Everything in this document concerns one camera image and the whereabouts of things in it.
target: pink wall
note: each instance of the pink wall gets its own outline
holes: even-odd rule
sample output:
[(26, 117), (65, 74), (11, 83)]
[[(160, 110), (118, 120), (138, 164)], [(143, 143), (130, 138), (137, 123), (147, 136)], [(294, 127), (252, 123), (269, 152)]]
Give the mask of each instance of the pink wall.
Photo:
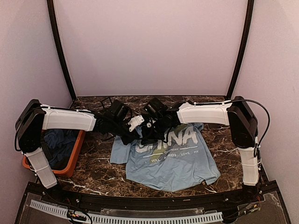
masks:
[(225, 95), (246, 0), (56, 0), (78, 96)]
[(14, 223), (22, 194), (34, 175), (14, 150), (14, 124), (32, 98), (69, 106), (45, 0), (0, 1), (0, 216)]
[[(255, 1), (235, 95), (255, 99), (271, 114), (263, 164), (282, 191), (292, 223), (299, 223), (299, 2)], [(256, 110), (264, 131), (266, 115)]]

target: orange plastic bin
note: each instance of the orange plastic bin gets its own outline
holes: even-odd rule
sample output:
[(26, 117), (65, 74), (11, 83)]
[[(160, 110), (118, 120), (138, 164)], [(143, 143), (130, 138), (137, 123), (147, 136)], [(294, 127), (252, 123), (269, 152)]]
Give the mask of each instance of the orange plastic bin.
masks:
[[(53, 170), (53, 173), (57, 176), (65, 176), (65, 177), (71, 177), (73, 176), (75, 167), (76, 167), (76, 163), (79, 157), (79, 153), (83, 144), (83, 140), (85, 137), (85, 131), (80, 130), (77, 140), (75, 142), (75, 146), (74, 149), (71, 153), (71, 157), (70, 160), (66, 166), (66, 168), (64, 168), (63, 170)], [(26, 160), (26, 157), (24, 156), (23, 158), (23, 166), (27, 169), (30, 169), (29, 164)]]

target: clothing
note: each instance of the clothing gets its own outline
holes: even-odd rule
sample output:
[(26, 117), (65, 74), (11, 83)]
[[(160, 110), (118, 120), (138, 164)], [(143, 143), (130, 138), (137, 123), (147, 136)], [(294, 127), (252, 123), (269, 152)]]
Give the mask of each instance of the clothing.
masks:
[(202, 123), (183, 124), (169, 133), (168, 143), (123, 145), (116, 137), (111, 163), (126, 163), (127, 179), (163, 191), (186, 189), (203, 180), (215, 182), (220, 173), (200, 131)]
[(46, 132), (44, 140), (52, 157), (49, 160), (52, 169), (62, 170), (67, 166), (77, 136), (74, 130), (50, 129)]

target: marble table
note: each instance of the marble table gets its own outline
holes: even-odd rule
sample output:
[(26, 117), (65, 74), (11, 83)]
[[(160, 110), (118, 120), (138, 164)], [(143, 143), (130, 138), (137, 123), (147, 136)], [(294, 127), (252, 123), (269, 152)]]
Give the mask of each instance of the marble table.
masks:
[[(101, 100), (106, 97), (79, 97), (73, 109), (100, 110)], [(153, 96), (111, 97), (130, 106), (134, 114), (144, 113), (144, 105)], [(178, 101), (212, 102), (223, 101), (223, 97), (159, 96), (168, 106)], [(103, 141), (109, 135), (86, 133), (79, 159), (71, 178), (59, 177), (63, 189), (106, 196), (121, 197), (177, 197), (224, 192), (242, 188), (242, 165), (238, 150), (231, 141), (228, 126), (205, 124), (201, 132), (215, 159), (221, 177), (213, 184), (204, 182), (177, 192), (163, 192), (148, 188), (126, 179), (125, 164), (109, 162), (113, 140)]]

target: dark blue cloth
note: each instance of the dark blue cloth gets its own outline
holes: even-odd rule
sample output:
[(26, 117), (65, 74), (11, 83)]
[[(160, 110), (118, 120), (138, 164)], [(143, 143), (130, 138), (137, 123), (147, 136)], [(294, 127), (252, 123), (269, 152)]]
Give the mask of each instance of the dark blue cloth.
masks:
[(49, 161), (51, 168), (71, 156), (76, 139), (73, 130), (51, 129), (45, 134), (44, 140), (52, 154), (52, 160)]

